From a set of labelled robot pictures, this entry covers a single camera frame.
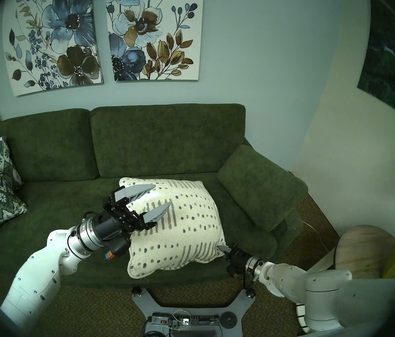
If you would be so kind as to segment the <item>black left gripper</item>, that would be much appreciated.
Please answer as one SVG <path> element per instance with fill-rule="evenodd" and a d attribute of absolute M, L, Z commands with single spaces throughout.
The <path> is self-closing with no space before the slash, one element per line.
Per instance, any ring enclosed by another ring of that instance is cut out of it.
<path fill-rule="evenodd" d="M 138 214 L 130 211 L 132 202 L 154 189 L 154 184 L 122 186 L 112 191 L 103 205 L 103 211 L 92 218 L 92 231 L 99 243 L 109 250 L 129 250 L 134 231 L 150 230 L 157 226 L 171 206 L 171 202 Z"/>

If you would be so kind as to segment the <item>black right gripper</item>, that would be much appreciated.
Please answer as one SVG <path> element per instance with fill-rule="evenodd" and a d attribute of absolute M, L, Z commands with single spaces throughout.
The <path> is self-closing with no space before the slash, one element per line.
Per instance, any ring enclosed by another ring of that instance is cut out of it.
<path fill-rule="evenodd" d="M 245 252 L 237 245 L 232 247 L 226 245 L 218 245 L 217 248 L 224 253 L 229 265 L 226 271 L 231 278 L 238 278 L 241 276 L 252 276 L 252 269 L 249 270 L 249 265 L 254 256 Z"/>

